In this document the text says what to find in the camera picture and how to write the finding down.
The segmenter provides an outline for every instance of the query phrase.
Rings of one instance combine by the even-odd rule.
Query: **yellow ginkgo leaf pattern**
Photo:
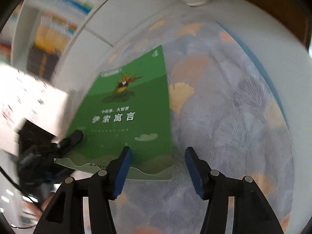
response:
[[[224,42],[236,42],[232,37],[231,37],[231,35],[229,35],[227,32],[222,32],[221,34],[220,34],[220,38],[221,38],[221,40],[222,41],[224,41]]]
[[[121,52],[122,47],[116,49],[116,51],[112,54],[112,56],[109,58],[108,62],[112,63],[113,60],[115,60],[117,58],[117,56],[119,55],[119,53]]]
[[[264,117],[269,127],[273,129],[286,127],[286,123],[283,119],[283,114],[273,97],[270,98],[268,104],[266,105]]]
[[[180,115],[185,101],[194,94],[194,88],[187,83],[175,83],[169,85],[170,109]]]
[[[162,232],[151,226],[140,226],[135,229],[134,234],[161,234]]]
[[[125,192],[121,193],[115,200],[118,207],[121,207],[126,201],[128,201],[128,196]]]
[[[165,20],[160,20],[157,23],[153,24],[150,28],[149,31],[155,30],[161,26],[163,26],[163,24],[165,23]]]
[[[265,196],[268,196],[270,193],[274,192],[274,187],[273,187],[272,182],[264,174],[253,173],[253,174],[250,174],[249,176],[251,176],[255,180],[258,187],[260,188],[260,190]],[[228,206],[234,207],[234,197],[229,197]]]
[[[280,226],[283,229],[283,232],[285,233],[288,227],[288,223],[289,223],[289,219],[290,219],[290,215],[287,215],[283,218],[283,220],[280,222]]]
[[[148,39],[144,39],[144,40],[141,40],[139,43],[137,43],[134,48],[133,48],[133,51],[135,52],[140,52],[142,50],[142,48],[149,42]]]
[[[196,36],[198,30],[202,26],[203,26],[203,24],[200,24],[200,23],[188,24],[186,26],[183,26],[178,33],[178,37],[181,37],[181,36],[186,35],[186,34],[192,34],[192,35]]]
[[[188,57],[174,66],[171,77],[173,81],[196,83],[208,64],[209,58],[207,56]]]

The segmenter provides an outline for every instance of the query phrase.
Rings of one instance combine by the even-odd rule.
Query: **bookshelf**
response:
[[[83,27],[87,17],[61,0],[24,0],[17,18],[11,51],[11,65],[21,71],[26,72],[29,49],[34,44],[41,17],[45,12],[77,25],[77,32]]]

